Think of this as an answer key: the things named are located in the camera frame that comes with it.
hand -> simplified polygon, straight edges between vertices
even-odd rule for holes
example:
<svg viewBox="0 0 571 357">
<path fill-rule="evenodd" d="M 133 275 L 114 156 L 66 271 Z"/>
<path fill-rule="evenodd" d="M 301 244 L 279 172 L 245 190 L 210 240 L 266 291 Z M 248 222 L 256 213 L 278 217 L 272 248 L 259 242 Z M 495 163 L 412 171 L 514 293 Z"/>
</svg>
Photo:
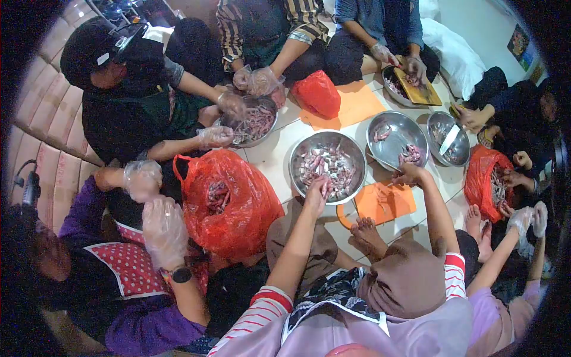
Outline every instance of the hand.
<svg viewBox="0 0 571 357">
<path fill-rule="evenodd" d="M 536 203 L 533 208 L 533 234 L 538 238 L 545 237 L 547 229 L 547 206 L 542 201 Z"/>
<path fill-rule="evenodd" d="M 383 46 L 378 42 L 371 46 L 369 49 L 377 61 L 391 63 L 393 65 L 397 65 L 399 63 L 399 60 L 396 59 L 395 55 L 393 55 L 386 46 Z"/>
<path fill-rule="evenodd" d="M 252 70 L 250 65 L 242 67 L 236 73 L 234 73 L 234 78 L 232 79 L 232 83 L 234 86 L 239 90 L 247 90 L 248 89 L 248 81 L 250 79 L 250 75 L 252 74 Z"/>
<path fill-rule="evenodd" d="M 307 188 L 307 193 L 305 194 L 305 203 L 303 204 L 303 209 L 308 210 L 311 216 L 317 220 L 317 218 L 323 213 L 325 208 L 326 198 L 331 193 L 330 179 L 326 175 L 319 176 L 311 185 Z"/>
<path fill-rule="evenodd" d="M 533 219 L 533 208 L 531 207 L 524 207 L 520 210 L 515 211 L 508 221 L 508 226 L 505 230 L 506 234 L 509 232 L 511 228 L 517 229 L 517 232 L 520 236 L 520 241 L 526 239 L 526 233 L 529 229 L 529 225 L 531 224 Z"/>
<path fill-rule="evenodd" d="M 278 109 L 286 105 L 286 88 L 283 84 L 278 85 L 276 89 L 274 89 L 270 94 L 270 98 L 276 103 Z"/>
<path fill-rule="evenodd" d="M 533 167 L 533 162 L 529 158 L 528 153 L 525 151 L 518 151 L 517 153 L 513 154 L 513 162 L 516 165 L 525 168 L 526 170 L 531 170 Z"/>
<path fill-rule="evenodd" d="M 163 186 L 160 165 L 154 160 L 131 161 L 123 170 L 123 184 L 135 202 L 149 201 Z"/>
<path fill-rule="evenodd" d="M 248 94 L 269 95 L 276 87 L 283 83 L 285 77 L 276 78 L 274 72 L 269 67 L 257 69 L 250 75 L 248 81 Z"/>
<path fill-rule="evenodd" d="M 234 140 L 234 131 L 227 126 L 211 126 L 196 131 L 200 140 L 200 150 L 214 147 L 227 147 Z"/>
<path fill-rule="evenodd" d="M 498 207 L 498 210 L 500 211 L 500 213 L 502 214 L 502 216 L 506 217 L 506 218 L 510 218 L 514 212 L 516 212 L 513 208 L 511 208 L 508 205 L 508 201 L 503 200 L 500 203 L 500 206 Z"/>
<path fill-rule="evenodd" d="M 225 91 L 218 97 L 218 108 L 230 115 L 234 120 L 246 118 L 246 104 L 240 95 Z"/>
<path fill-rule="evenodd" d="M 399 167 L 399 170 L 402 171 L 402 174 L 398 171 L 393 172 L 393 184 L 407 184 L 409 186 L 417 184 L 421 186 L 425 177 L 430 175 L 426 169 L 406 162 Z"/>
<path fill-rule="evenodd" d="M 423 85 L 428 83 L 427 67 L 420 57 L 407 57 L 407 73 L 416 76 Z"/>
<path fill-rule="evenodd" d="M 481 128 L 482 125 L 486 124 L 487 121 L 489 120 L 489 117 L 486 115 L 486 113 L 484 113 L 480 109 L 478 110 L 466 109 L 454 102 L 452 102 L 452 105 L 454 106 L 454 108 L 456 108 L 456 110 L 460 114 L 460 123 L 462 125 L 466 125 L 466 127 L 470 130 Z"/>
<path fill-rule="evenodd" d="M 152 265 L 173 270 L 184 264 L 188 249 L 188 231 L 183 213 L 175 200 L 162 195 L 145 203 L 143 209 L 143 238 L 151 255 Z"/>
</svg>

white pillow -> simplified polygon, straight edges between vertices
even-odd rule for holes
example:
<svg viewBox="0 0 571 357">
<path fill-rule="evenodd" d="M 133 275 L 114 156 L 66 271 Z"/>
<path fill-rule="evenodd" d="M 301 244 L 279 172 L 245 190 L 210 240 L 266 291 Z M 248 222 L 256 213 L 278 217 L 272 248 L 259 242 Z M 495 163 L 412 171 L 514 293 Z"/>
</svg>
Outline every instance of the white pillow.
<svg viewBox="0 0 571 357">
<path fill-rule="evenodd" d="M 440 13 L 438 0 L 419 0 L 419 10 L 421 19 L 434 19 Z"/>
<path fill-rule="evenodd" d="M 467 101 L 474 86 L 482 80 L 486 70 L 484 62 L 466 40 L 446 26 L 432 19 L 420 19 L 423 25 L 423 41 L 440 59 L 441 74 L 450 85 L 455 97 Z"/>
</svg>

wall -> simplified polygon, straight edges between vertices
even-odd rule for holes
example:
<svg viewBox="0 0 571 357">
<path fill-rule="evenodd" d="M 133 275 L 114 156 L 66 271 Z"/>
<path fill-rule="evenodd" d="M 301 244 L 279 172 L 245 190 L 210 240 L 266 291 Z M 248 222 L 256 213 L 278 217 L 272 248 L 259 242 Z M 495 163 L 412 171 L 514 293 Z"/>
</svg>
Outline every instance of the wall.
<svg viewBox="0 0 571 357">
<path fill-rule="evenodd" d="M 510 86 L 529 77 L 533 67 L 526 73 L 507 48 L 516 19 L 494 0 L 439 0 L 439 4 L 440 23 L 464 37 L 487 69 L 502 68 Z"/>
</svg>

smartwatch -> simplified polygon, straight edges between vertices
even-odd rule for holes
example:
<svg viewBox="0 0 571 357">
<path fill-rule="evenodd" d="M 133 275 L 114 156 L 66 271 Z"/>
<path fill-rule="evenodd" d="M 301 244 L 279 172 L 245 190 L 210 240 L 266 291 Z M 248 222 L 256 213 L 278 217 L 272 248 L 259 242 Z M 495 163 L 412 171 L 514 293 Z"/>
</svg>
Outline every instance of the smartwatch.
<svg viewBox="0 0 571 357">
<path fill-rule="evenodd" d="M 163 279 L 167 283 L 170 283 L 172 280 L 177 284 L 183 284 L 192 278 L 192 271 L 185 265 L 178 266 L 171 271 L 161 268 L 160 273 L 163 275 Z"/>
</svg>

metal bowl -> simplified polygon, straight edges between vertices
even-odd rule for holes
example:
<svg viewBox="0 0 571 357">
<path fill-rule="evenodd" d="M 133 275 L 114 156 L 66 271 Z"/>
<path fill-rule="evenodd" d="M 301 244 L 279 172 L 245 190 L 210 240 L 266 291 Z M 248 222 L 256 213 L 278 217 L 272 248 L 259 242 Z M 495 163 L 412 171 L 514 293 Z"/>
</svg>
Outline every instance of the metal bowl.
<svg viewBox="0 0 571 357">
<path fill-rule="evenodd" d="M 245 149 L 248 147 L 254 147 L 256 145 L 261 144 L 264 140 L 267 139 L 267 137 L 270 135 L 270 133 L 274 130 L 274 127 L 276 126 L 276 122 L 278 122 L 278 107 L 276 106 L 276 103 L 270 97 L 268 97 L 266 95 L 262 95 L 260 97 L 257 97 L 255 95 L 245 95 L 242 97 L 242 99 L 244 100 L 246 107 L 253 108 L 253 107 L 258 106 L 258 105 L 263 105 L 266 108 L 268 108 L 272 113 L 275 113 L 275 117 L 274 117 L 274 123 L 272 124 L 272 127 L 270 128 L 270 130 L 268 130 L 268 132 L 264 136 L 262 136 L 258 140 L 254 140 L 254 141 L 249 142 L 249 143 L 244 143 L 244 144 L 240 144 L 240 145 L 230 144 L 230 146 L 235 148 L 235 149 L 240 149 L 240 148 Z M 231 119 L 227 114 L 222 114 L 222 117 L 220 117 L 220 125 L 227 126 L 227 127 L 232 128 L 232 129 L 236 129 L 236 127 L 238 125 L 240 125 L 240 121 Z"/>
<path fill-rule="evenodd" d="M 383 141 L 373 140 L 375 131 L 390 126 L 391 134 Z M 374 157 L 386 161 L 394 167 L 399 166 L 399 154 L 407 144 L 419 148 L 420 160 L 415 164 L 424 167 L 428 162 L 428 141 L 420 126 L 411 118 L 394 110 L 383 111 L 377 114 L 367 128 L 367 145 Z M 388 165 L 379 162 L 385 169 L 394 171 Z"/>
<path fill-rule="evenodd" d="M 395 67 L 394 66 L 387 66 L 381 72 L 383 76 L 383 87 L 387 90 L 388 94 L 391 96 L 392 99 L 395 100 L 398 104 L 409 107 L 409 108 L 420 108 L 420 105 L 413 104 L 408 98 L 403 97 L 402 95 L 398 94 L 397 92 L 393 91 L 391 87 L 389 87 L 386 82 L 387 78 L 391 80 L 391 82 L 398 82 L 399 79 L 395 75 Z"/>
<path fill-rule="evenodd" d="M 295 189 L 305 197 L 307 187 L 303 182 L 301 182 L 299 173 L 300 168 L 304 164 L 304 159 L 301 155 L 309 150 L 317 149 L 323 144 L 339 145 L 347 155 L 347 163 L 349 167 L 353 166 L 355 168 L 355 174 L 353 175 L 351 184 L 349 185 L 349 195 L 343 195 L 339 200 L 328 199 L 325 204 L 328 206 L 334 206 L 349 202 L 353 197 L 355 197 L 365 182 L 365 177 L 367 175 L 367 160 L 365 159 L 365 154 L 363 154 L 363 151 L 359 148 L 359 145 L 353 139 L 337 130 L 319 130 L 297 143 L 289 158 L 288 167 L 291 182 Z"/>
<path fill-rule="evenodd" d="M 427 132 L 430 151 L 432 155 L 444 166 L 464 167 L 468 162 L 470 162 L 471 154 L 470 140 L 468 139 L 466 131 L 462 129 L 462 125 L 458 125 L 460 131 L 458 132 L 456 139 L 450 145 L 450 147 L 453 147 L 456 150 L 456 160 L 451 160 L 447 153 L 440 155 L 439 150 L 441 143 L 437 141 L 433 133 L 433 130 L 441 130 L 441 132 L 445 133 L 445 138 L 446 134 L 450 132 L 454 124 L 456 124 L 456 119 L 443 111 L 435 111 L 430 117 L 428 117 Z"/>
</svg>

